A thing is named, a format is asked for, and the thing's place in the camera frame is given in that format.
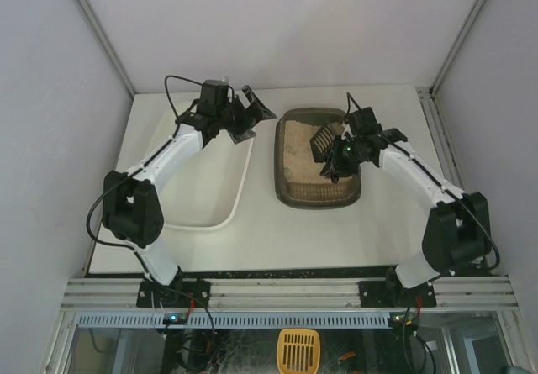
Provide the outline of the black litter scoop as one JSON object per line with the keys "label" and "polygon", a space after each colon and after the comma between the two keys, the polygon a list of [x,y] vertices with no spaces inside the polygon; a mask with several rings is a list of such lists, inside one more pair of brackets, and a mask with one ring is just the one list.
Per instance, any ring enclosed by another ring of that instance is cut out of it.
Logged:
{"label": "black litter scoop", "polygon": [[[309,141],[315,163],[325,164],[325,152],[328,150],[334,138],[342,134],[342,131],[343,126],[339,122],[327,123],[319,127]],[[329,178],[333,183],[337,183],[340,180],[340,178],[336,176],[326,178]]]}

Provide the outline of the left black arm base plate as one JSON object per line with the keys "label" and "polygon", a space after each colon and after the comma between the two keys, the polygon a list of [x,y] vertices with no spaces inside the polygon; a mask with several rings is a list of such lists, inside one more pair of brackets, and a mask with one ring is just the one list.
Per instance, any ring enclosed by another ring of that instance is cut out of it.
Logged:
{"label": "left black arm base plate", "polygon": [[144,280],[138,289],[138,308],[187,308],[207,307],[211,293],[211,283],[205,280],[183,281],[180,289],[165,287]]}

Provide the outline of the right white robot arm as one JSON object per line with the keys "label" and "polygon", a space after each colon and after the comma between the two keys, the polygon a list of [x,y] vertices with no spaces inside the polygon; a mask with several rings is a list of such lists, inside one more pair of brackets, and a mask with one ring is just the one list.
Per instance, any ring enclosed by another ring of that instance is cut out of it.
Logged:
{"label": "right white robot arm", "polygon": [[372,163],[405,185],[428,214],[420,250],[397,264],[398,286],[411,289],[456,271],[494,250],[486,198],[447,181],[418,156],[398,129],[384,129],[372,108],[347,113],[310,139],[320,176],[337,183]]}

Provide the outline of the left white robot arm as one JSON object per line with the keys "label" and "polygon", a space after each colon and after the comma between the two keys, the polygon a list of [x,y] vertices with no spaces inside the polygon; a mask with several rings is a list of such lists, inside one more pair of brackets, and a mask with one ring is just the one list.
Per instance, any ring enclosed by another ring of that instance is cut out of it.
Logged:
{"label": "left white robot arm", "polygon": [[93,204],[102,209],[102,226],[116,238],[112,246],[132,251],[145,277],[164,287],[181,281],[182,274],[161,238],[162,189],[221,132],[239,144],[255,137],[260,122],[276,117],[248,85],[241,89],[247,103],[222,80],[201,82],[199,88],[199,96],[188,108],[175,114],[175,128],[164,143],[127,171],[111,170]]}

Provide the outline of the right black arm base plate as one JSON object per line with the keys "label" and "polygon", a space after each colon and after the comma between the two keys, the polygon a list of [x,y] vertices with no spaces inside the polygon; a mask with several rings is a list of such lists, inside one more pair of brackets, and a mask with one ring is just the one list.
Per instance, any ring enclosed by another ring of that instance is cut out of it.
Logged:
{"label": "right black arm base plate", "polygon": [[360,281],[358,291],[363,308],[433,308],[437,306],[435,292],[428,283],[410,289],[384,280]]}

